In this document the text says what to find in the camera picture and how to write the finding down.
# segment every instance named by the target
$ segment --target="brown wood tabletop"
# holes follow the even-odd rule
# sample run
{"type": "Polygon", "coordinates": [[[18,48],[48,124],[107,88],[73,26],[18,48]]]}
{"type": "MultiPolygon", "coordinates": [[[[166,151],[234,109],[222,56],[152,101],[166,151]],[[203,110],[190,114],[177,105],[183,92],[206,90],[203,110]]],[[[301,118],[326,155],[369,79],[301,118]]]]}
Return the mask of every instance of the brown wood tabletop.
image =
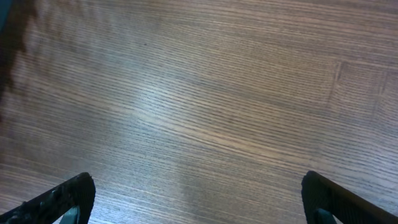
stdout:
{"type": "Polygon", "coordinates": [[[26,0],[0,212],[89,172],[91,223],[305,223],[315,170],[398,215],[395,0],[26,0]]]}

